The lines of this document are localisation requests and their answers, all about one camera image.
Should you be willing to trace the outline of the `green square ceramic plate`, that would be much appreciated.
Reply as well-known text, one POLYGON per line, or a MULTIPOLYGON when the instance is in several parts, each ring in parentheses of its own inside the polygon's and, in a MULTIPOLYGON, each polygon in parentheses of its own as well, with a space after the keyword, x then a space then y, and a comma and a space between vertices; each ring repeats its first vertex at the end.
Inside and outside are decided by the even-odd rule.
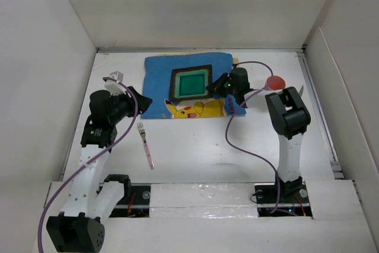
POLYGON ((208 99, 212 97, 206 86, 212 83, 212 66, 202 65, 173 69, 169 89, 170 101, 208 99))

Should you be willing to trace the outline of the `blue yellow cartoon placemat cloth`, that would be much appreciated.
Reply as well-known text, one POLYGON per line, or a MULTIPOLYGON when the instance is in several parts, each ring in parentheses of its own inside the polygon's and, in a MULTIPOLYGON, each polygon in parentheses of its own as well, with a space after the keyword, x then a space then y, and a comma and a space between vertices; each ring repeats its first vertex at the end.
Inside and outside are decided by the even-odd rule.
POLYGON ((146 75, 143 95, 152 99, 143 119, 198 119, 239 116, 233 96, 223 98, 206 89, 219 77, 232 70, 233 56, 210 52, 189 55, 152 56, 144 60, 146 75))

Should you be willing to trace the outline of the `pink plastic cup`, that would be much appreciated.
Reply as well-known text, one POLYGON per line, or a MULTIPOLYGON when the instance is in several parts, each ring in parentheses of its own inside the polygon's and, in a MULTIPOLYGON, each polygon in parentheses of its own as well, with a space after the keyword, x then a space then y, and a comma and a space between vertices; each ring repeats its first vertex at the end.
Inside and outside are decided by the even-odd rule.
POLYGON ((286 87, 286 82, 280 76, 270 76, 266 79, 265 89, 267 91, 282 90, 286 87))

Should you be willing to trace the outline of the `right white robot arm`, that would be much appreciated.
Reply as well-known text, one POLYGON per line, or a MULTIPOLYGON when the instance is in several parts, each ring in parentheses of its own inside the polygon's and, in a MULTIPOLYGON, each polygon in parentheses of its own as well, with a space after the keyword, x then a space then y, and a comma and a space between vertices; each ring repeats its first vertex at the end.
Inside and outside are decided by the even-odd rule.
POLYGON ((265 102, 272 126, 279 138, 279 163, 275 198, 286 202, 301 188, 303 178, 300 172, 301 143, 308 125, 310 113, 300 94, 294 87, 274 91, 275 75, 269 76, 261 89, 250 88, 248 73, 244 68, 233 68, 206 87, 210 93, 219 96, 233 96, 239 108, 249 108, 248 101, 254 95, 265 94, 265 102))

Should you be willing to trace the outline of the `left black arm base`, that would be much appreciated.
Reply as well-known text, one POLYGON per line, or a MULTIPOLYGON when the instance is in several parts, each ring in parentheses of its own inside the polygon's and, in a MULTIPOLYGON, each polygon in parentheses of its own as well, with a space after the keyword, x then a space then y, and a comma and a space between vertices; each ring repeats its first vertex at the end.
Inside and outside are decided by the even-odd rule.
POLYGON ((110 174, 104 182, 99 185, 99 194, 105 182, 116 181, 124 185, 124 196, 115 205, 110 217, 149 217, 151 185, 131 183, 126 174, 110 174))

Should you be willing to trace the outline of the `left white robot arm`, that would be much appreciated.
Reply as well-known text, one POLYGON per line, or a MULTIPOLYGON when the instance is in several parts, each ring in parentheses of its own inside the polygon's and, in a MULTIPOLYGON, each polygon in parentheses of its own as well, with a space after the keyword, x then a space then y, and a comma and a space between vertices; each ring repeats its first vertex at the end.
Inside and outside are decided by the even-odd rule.
POLYGON ((120 142, 116 125, 125 117, 135 120, 152 102, 133 87, 116 93, 99 90, 90 95, 79 168, 64 183, 71 182, 72 188, 60 213, 50 216, 46 223, 57 252, 100 252, 107 219, 117 203, 128 202, 132 195, 128 175, 110 174, 101 179, 112 148, 120 142))

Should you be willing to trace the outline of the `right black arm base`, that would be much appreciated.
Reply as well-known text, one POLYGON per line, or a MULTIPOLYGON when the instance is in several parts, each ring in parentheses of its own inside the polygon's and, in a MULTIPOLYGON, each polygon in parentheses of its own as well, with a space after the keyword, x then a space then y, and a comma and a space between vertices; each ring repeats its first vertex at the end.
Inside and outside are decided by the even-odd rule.
POLYGON ((250 200, 256 204, 259 217, 312 217, 309 194, 302 177, 292 182, 254 184, 250 200))

